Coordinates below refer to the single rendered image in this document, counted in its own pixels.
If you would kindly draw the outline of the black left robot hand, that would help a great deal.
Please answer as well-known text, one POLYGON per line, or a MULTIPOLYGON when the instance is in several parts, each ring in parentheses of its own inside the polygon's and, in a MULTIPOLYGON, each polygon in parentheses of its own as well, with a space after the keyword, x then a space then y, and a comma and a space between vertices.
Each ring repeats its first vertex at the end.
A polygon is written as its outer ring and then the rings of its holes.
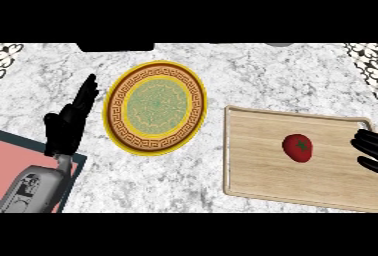
POLYGON ((64 106, 60 113, 48 113, 45 115, 46 156, 76 154, 82 142, 86 119, 98 94, 97 75, 91 74, 80 87, 74 101, 64 106))

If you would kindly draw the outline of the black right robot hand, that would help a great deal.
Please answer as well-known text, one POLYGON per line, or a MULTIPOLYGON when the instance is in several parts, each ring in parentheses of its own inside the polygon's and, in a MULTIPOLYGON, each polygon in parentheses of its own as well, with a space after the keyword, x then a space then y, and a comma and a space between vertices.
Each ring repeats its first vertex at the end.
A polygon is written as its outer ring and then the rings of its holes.
POLYGON ((358 157, 358 163, 378 173, 378 133, 359 129, 351 144, 356 150, 365 153, 365 156, 358 157))

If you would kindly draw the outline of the red tomato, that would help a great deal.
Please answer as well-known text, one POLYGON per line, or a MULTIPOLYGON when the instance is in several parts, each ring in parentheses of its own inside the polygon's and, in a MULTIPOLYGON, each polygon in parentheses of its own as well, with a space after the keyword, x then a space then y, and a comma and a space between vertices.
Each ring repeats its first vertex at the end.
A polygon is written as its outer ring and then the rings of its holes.
POLYGON ((291 134, 283 142, 283 149, 288 157, 299 163, 306 163, 312 158, 314 144, 302 134, 291 134))

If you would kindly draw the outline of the yellow brown patterned plate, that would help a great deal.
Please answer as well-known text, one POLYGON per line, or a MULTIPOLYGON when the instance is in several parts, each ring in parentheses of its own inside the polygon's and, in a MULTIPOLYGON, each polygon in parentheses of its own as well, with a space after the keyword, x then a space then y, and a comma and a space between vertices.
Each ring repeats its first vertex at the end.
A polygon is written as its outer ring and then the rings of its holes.
POLYGON ((116 145, 132 154, 157 156, 173 152, 194 138, 206 114, 206 87, 181 63, 142 63, 110 87, 104 127, 116 145))

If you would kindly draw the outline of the pink placemat with dark border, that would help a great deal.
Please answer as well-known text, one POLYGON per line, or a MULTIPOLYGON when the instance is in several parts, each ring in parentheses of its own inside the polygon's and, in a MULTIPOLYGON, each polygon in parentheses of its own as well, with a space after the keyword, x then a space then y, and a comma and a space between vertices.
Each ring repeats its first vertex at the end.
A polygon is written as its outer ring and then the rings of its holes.
MULTIPOLYGON (((57 167, 57 160, 45 156, 45 143, 35 141, 23 136, 0 130, 0 200, 18 174, 30 165, 43 167, 57 167)), ((55 206, 52 213, 61 213, 70 197, 73 184, 82 173, 88 156, 74 154, 73 157, 73 181, 70 182, 67 192, 60 204, 55 206)))

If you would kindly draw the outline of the pale wooden cutting board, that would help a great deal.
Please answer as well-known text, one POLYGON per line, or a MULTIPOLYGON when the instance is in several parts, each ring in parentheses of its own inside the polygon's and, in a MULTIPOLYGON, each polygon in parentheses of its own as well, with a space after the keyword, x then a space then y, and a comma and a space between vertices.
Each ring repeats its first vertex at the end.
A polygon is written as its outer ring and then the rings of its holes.
POLYGON ((378 212, 378 173, 358 163, 351 144, 365 117, 331 117, 225 108, 224 191, 256 199, 378 212), (314 144, 312 158, 296 162, 283 142, 293 134, 314 144))

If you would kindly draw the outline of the black white patterned tile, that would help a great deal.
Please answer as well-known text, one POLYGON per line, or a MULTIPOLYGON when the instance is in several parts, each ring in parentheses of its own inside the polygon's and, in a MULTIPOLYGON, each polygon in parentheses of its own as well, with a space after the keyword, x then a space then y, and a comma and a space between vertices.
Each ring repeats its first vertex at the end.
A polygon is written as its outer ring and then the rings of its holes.
POLYGON ((5 78, 8 68, 12 66, 23 49, 23 43, 0 43, 0 79, 5 78))
POLYGON ((378 99, 378 43, 346 43, 348 55, 378 99))

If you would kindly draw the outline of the black appliance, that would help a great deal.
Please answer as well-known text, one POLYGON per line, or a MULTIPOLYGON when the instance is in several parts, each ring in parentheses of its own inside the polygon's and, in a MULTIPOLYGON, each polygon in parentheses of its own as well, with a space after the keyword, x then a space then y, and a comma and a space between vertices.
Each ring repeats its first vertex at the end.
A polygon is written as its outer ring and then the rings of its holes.
POLYGON ((153 51, 154 43, 79 43, 83 52, 153 51))

